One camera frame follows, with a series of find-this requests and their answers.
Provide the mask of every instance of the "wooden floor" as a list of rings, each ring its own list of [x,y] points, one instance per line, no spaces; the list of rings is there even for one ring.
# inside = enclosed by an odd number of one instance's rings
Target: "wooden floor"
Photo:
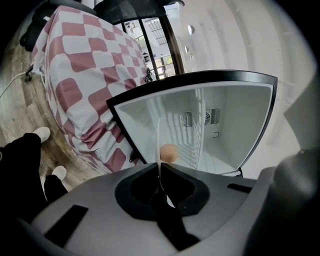
[[[19,44],[19,38],[28,22],[22,24],[8,44],[0,64],[0,94],[11,79],[25,72],[33,58]],[[66,143],[65,138],[54,120],[45,97],[45,88],[39,75],[33,74],[32,81],[25,83],[24,76],[18,77],[0,98],[0,147],[46,126],[51,137],[42,144],[39,174],[42,183],[57,166],[67,170],[63,184],[70,191],[82,182],[99,174],[82,161]]]

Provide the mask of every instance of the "mini fridge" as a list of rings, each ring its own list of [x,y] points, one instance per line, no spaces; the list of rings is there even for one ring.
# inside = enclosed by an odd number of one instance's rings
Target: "mini fridge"
[[[157,148],[174,144],[174,164],[235,176],[268,125],[277,81],[240,70],[193,72],[144,84],[107,104],[142,162],[157,162]]]

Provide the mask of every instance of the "checkered fabric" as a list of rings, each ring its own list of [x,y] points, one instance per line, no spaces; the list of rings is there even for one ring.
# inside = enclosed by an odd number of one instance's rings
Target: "checkered fabric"
[[[60,6],[33,49],[35,72],[45,75],[46,97],[67,143],[101,174],[133,167],[132,148],[106,100],[144,84],[138,43],[86,12]]]

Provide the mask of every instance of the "shoe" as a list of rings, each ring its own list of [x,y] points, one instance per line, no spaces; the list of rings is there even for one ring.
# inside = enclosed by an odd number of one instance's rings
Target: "shoe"
[[[57,176],[61,181],[66,177],[66,174],[67,170],[62,165],[56,167],[52,172],[52,175]]]
[[[36,129],[33,134],[36,134],[40,137],[41,139],[41,143],[45,142],[47,139],[49,139],[51,131],[48,127],[40,127],[38,129]]]

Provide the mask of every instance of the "black pants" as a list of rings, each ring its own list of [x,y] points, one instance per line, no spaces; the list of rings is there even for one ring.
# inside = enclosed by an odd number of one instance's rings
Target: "black pants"
[[[0,177],[4,211],[14,214],[28,223],[48,204],[67,193],[61,180],[55,175],[46,176],[44,191],[39,176],[41,139],[33,133],[0,148]]]

